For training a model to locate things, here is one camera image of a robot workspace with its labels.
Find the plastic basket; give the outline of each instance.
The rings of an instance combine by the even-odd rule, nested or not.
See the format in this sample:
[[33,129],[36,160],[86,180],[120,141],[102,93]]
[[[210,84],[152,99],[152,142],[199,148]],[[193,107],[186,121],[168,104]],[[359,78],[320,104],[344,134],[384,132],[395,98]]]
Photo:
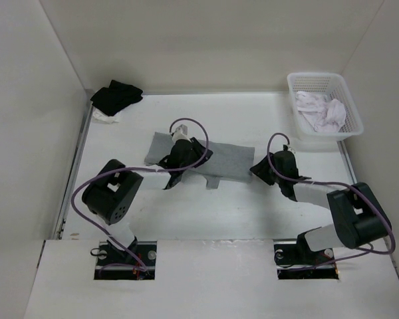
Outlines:
[[[288,75],[287,80],[295,125],[301,140],[307,142],[341,141],[349,136],[363,133],[362,120],[348,91],[346,82],[341,75],[335,73],[291,73]],[[316,132],[297,110],[295,104],[295,93],[297,91],[322,94],[327,102],[335,98],[342,102],[346,108],[346,124],[337,133]]]

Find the white cloth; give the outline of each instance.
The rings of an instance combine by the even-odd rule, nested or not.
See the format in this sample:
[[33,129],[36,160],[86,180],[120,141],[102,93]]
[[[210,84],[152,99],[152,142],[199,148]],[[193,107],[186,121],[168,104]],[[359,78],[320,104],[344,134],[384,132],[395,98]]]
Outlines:
[[325,102],[324,97],[304,91],[295,94],[297,110],[316,132],[337,133],[346,123],[346,108],[337,99]]
[[105,123],[105,124],[112,124],[112,123],[119,123],[121,119],[121,111],[115,114],[114,116],[107,116],[106,114],[103,114],[100,110],[97,108],[94,108],[93,110],[93,120],[96,123]]

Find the white laundry basket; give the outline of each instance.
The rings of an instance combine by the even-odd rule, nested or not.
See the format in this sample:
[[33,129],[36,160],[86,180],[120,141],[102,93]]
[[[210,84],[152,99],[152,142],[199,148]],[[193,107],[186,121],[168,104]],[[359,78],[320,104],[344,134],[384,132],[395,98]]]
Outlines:
[[[363,133],[362,120],[348,91],[346,82],[341,75],[335,73],[291,73],[288,75],[287,80],[295,125],[301,140],[306,142],[341,141],[349,136]],[[327,102],[335,98],[342,102],[346,108],[346,124],[337,133],[316,132],[306,118],[297,110],[295,104],[295,93],[297,91],[321,94]]]

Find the gray cloth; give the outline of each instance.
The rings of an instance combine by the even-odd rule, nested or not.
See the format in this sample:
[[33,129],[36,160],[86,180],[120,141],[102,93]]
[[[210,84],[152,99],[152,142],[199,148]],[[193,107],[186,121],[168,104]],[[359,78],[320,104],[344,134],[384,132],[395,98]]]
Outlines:
[[[173,145],[171,135],[155,132],[148,155],[145,157],[145,164],[157,164],[164,156],[170,154]],[[254,148],[210,142],[209,149],[213,151],[210,159],[203,165],[190,169],[207,179],[208,189],[218,188],[222,178],[251,182],[249,169],[254,162]]]

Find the folded black fabric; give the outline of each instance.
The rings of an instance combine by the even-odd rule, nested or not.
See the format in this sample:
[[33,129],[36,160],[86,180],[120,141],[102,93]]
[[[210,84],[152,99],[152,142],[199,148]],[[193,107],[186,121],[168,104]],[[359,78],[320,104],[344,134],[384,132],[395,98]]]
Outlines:
[[135,86],[111,80],[109,88],[101,88],[90,101],[103,114],[114,116],[123,108],[141,101],[143,92]]

